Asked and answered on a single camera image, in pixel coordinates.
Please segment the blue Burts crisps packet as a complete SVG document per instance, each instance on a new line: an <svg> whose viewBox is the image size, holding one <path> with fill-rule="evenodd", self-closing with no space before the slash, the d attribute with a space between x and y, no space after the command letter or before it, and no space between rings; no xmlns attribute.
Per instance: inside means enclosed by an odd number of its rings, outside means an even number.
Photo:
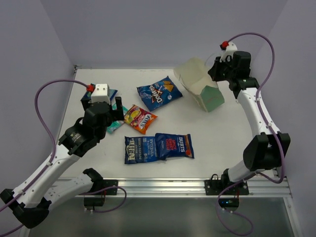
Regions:
<svg viewBox="0 0 316 237"><path fill-rule="evenodd" d="M86 90L85 94L83 95L83 97L90 97L91 98L91 103L94 103L94 102L104 102L105 100L103 99L103 96L99 97L97 95L92 95L93 93L93 90L95 89L95 84L91 83L89 85L89 89ZM109 97L109 101L111 102L112 99L115 97L117 93L117 90L115 89L108 89L108 97Z"/></svg>

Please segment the green mint snack packet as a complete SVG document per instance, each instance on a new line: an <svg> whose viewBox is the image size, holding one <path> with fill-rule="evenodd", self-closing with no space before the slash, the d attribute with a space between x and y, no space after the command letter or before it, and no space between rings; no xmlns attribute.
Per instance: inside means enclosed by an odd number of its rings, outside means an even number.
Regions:
<svg viewBox="0 0 316 237"><path fill-rule="evenodd" d="M114 110L117 109L116 103L112 104L112 108ZM123 114L125 115L127 113L128 109L124 106L122 108L123 108ZM114 121L114 122L112 122L112 124L109 127L107 127L107 132L109 134L113 134L114 131L116 131L118 128L120 128L123 124L124 124L123 120Z"/></svg>

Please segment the green printed paper bag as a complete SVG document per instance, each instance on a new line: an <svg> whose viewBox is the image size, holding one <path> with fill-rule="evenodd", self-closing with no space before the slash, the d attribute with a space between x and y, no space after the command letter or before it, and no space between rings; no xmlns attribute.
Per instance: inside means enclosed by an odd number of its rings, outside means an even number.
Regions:
<svg viewBox="0 0 316 237"><path fill-rule="evenodd" d="M211 112L225 103L218 83L208 74L209 69L205 62L197 57L173 68L174 76L206 112Z"/></svg>

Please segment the orange snack packet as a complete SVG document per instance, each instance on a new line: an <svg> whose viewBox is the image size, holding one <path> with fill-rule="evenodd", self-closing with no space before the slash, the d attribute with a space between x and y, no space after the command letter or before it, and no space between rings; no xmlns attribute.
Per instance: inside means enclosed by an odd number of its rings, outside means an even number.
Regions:
<svg viewBox="0 0 316 237"><path fill-rule="evenodd" d="M158 116L133 105L124 115L124 122L137 130L141 134L146 134L149 126L158 118Z"/></svg>

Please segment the blue cookie snack packet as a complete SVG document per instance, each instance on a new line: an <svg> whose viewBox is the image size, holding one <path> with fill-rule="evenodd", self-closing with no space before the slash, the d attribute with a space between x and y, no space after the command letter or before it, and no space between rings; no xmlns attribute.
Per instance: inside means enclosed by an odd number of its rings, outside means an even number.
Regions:
<svg viewBox="0 0 316 237"><path fill-rule="evenodd" d="M151 85L137 87L137 92L150 112L183 96L169 76Z"/></svg>

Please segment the blue white snack packet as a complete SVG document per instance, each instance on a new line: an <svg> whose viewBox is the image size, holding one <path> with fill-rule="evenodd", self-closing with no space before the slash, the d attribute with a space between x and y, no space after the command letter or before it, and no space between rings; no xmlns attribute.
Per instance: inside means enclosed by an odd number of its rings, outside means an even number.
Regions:
<svg viewBox="0 0 316 237"><path fill-rule="evenodd" d="M124 164L158 161L154 136L125 137Z"/></svg>

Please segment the dark blue red snack packet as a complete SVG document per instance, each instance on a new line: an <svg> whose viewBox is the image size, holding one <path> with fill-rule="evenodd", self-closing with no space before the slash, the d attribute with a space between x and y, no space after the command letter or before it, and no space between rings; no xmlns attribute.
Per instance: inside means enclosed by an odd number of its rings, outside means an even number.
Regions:
<svg viewBox="0 0 316 237"><path fill-rule="evenodd" d="M158 158L195 158L190 134L177 135L156 133L155 142Z"/></svg>

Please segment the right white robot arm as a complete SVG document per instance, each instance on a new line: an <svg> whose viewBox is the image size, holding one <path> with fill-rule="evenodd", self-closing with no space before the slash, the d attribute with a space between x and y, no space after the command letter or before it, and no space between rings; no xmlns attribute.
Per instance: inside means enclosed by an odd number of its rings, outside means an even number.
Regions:
<svg viewBox="0 0 316 237"><path fill-rule="evenodd" d="M243 151L242 161L224 171L220 181L222 192L231 194L237 182L262 174L264 170L281 168L281 183L284 179L285 155L290 145L290 136L275 125L263 102L256 78L250 76L251 55L245 51L225 50L215 58L208 71L215 82L227 81L229 89L242 106L248 119L252 140Z"/></svg>

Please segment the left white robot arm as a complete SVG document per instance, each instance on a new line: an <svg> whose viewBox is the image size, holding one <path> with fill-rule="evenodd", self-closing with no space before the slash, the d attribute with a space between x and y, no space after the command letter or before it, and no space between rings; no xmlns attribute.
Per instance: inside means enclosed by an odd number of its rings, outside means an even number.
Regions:
<svg viewBox="0 0 316 237"><path fill-rule="evenodd" d="M0 198L12 210L16 219L28 229L39 225L49 212L77 195L103 194L103 177L93 168L66 183L54 187L59 177L106 135L107 127L123 120L123 106L116 97L116 109L106 102L95 102L85 109L84 116L68 128L52 154L21 185L5 189Z"/></svg>

